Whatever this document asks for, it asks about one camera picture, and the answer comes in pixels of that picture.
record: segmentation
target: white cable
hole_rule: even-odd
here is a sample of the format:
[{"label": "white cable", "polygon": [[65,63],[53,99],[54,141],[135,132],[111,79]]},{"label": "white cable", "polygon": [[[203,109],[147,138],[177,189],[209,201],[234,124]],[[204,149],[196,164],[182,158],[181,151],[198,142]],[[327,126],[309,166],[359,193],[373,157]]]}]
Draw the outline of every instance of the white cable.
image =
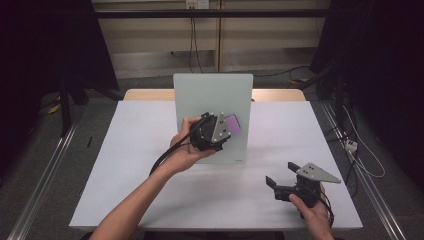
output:
[{"label": "white cable", "polygon": [[343,106],[343,108],[344,108],[344,110],[346,111],[346,113],[347,113],[347,116],[349,117],[349,121],[350,121],[350,123],[352,124],[352,127],[353,127],[353,130],[355,131],[355,133],[356,133],[356,136],[358,136],[358,139],[359,139],[359,141],[361,141],[361,143],[362,144],[364,144],[364,146],[365,146],[365,148],[374,156],[374,158],[375,158],[375,160],[377,160],[377,162],[378,162],[378,164],[380,164],[380,166],[381,166],[381,169],[383,170],[383,174],[381,174],[381,175],[375,175],[375,174],[373,174],[373,173],[371,173],[371,172],[369,172],[366,168],[365,168],[365,166],[364,165],[362,165],[362,164],[360,164],[356,159],[355,159],[355,157],[353,156],[353,154],[352,154],[352,152],[350,152],[349,150],[347,150],[349,153],[350,153],[350,155],[352,156],[352,159],[358,164],[358,166],[360,167],[360,168],[362,168],[362,170],[364,170],[368,175],[370,175],[370,176],[373,176],[373,177],[375,177],[375,178],[382,178],[382,177],[384,177],[385,175],[386,175],[386,170],[384,169],[384,166],[383,166],[383,164],[381,164],[381,162],[380,162],[380,160],[378,160],[378,158],[377,158],[377,156],[375,156],[374,155],[374,153],[368,148],[368,146],[364,143],[364,141],[362,141],[362,139],[361,139],[361,137],[359,136],[359,134],[358,134],[358,131],[356,131],[356,128],[355,128],[355,124],[353,124],[353,121],[352,121],[352,118],[350,117],[350,114],[349,114],[349,111],[346,109],[346,107],[345,106]]}]

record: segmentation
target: metal rail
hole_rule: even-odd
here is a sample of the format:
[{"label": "metal rail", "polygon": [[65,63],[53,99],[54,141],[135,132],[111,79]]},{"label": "metal rail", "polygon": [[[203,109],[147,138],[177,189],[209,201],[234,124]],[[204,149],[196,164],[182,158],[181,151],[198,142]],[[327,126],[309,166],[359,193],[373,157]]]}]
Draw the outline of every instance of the metal rail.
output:
[{"label": "metal rail", "polygon": [[[333,116],[335,116],[334,110],[332,107],[327,103],[321,103],[321,106],[324,110],[325,115],[328,118],[328,121],[330,122],[331,126],[335,129],[335,134],[338,138],[342,137],[342,133],[340,132],[339,128],[337,128],[337,123]],[[344,150],[343,141],[340,140],[341,146]],[[352,164],[353,163],[353,155],[347,151],[349,156],[349,161]],[[363,162],[358,157],[356,159],[360,164],[363,165]],[[402,229],[399,225],[399,223],[396,220],[395,215],[393,214],[392,210],[390,209],[387,202],[384,200],[383,196],[381,195],[380,191],[378,190],[377,186],[375,185],[373,179],[368,174],[364,173],[357,164],[354,165],[354,170],[358,176],[358,179],[361,181],[362,186],[364,187],[365,192],[367,193],[372,205],[374,206],[378,216],[380,217],[380,220],[384,227],[386,228],[386,231],[388,235],[390,236],[390,239],[392,240],[405,240],[406,237],[404,233],[402,232]]]},{"label": "metal rail", "polygon": [[50,158],[50,161],[46,169],[44,170],[41,179],[39,180],[35,190],[31,194],[31,197],[29,198],[24,209],[22,210],[7,240],[24,240],[26,238],[28,231],[31,228],[31,225],[35,219],[35,216],[37,215],[37,212],[40,209],[44,197],[49,189],[49,186],[51,185],[54,179],[54,175],[56,174],[57,169],[60,166],[66,149],[68,148],[72,137],[74,136],[76,127],[79,121],[81,120],[83,112],[84,108],[80,109],[80,111],[77,112],[77,116],[75,117],[71,128],[64,137],[60,138],[56,150],[53,153],[53,156]]}]

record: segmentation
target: right hand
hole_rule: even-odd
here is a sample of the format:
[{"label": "right hand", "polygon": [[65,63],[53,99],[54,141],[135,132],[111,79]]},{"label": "right hand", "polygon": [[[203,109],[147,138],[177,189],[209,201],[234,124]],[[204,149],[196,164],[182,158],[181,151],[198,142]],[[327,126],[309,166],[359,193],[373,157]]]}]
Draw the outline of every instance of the right hand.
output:
[{"label": "right hand", "polygon": [[[181,126],[181,131],[175,135],[170,143],[170,146],[173,146],[175,143],[180,141],[184,136],[186,136],[190,131],[190,125],[199,121],[201,117],[194,118],[184,118]],[[199,151],[189,143],[190,138],[187,138],[182,143],[183,146],[176,149],[169,157],[160,165],[161,168],[167,168],[172,174],[178,172],[183,172],[191,168],[197,161],[202,158],[207,158],[213,154],[215,151],[206,150]]]},{"label": "right hand", "polygon": [[[325,192],[322,184],[321,191],[323,193]],[[309,234],[311,234],[315,240],[334,239],[328,222],[327,209],[321,202],[315,204],[313,208],[308,208],[302,199],[294,194],[290,194],[289,199],[303,214]]]}]

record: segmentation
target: white table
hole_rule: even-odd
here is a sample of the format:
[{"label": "white table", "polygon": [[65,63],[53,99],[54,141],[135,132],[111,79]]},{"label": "white table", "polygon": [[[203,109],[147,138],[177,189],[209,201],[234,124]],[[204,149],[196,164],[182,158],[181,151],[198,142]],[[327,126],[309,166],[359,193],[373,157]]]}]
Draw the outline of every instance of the white table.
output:
[{"label": "white table", "polygon": [[[176,133],[172,101],[120,102],[71,227],[92,230],[147,178]],[[265,175],[293,186],[287,162],[313,162],[342,179],[309,102],[252,103],[245,165],[201,165],[172,178],[141,220],[144,230],[270,231],[305,228],[291,203],[274,199]],[[334,229],[362,223],[342,184],[326,184]]]}]

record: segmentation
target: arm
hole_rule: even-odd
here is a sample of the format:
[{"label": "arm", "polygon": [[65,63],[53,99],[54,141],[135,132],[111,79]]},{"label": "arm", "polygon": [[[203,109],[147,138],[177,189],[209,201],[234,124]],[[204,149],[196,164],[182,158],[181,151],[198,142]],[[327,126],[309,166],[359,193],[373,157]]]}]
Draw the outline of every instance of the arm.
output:
[{"label": "arm", "polygon": [[[321,191],[325,192],[324,187],[321,184]],[[290,201],[299,209],[305,218],[306,226],[309,234],[314,240],[333,240],[331,234],[330,224],[328,223],[327,209],[321,202],[318,202],[313,208],[308,208],[305,203],[298,196],[290,194]]]},{"label": "arm", "polygon": [[[181,132],[171,140],[171,146],[182,139],[190,129],[190,124],[200,118],[185,118]],[[129,239],[150,204],[175,174],[192,167],[201,158],[214,151],[197,151],[191,144],[175,150],[152,175],[118,204],[96,228],[90,239]]]}]

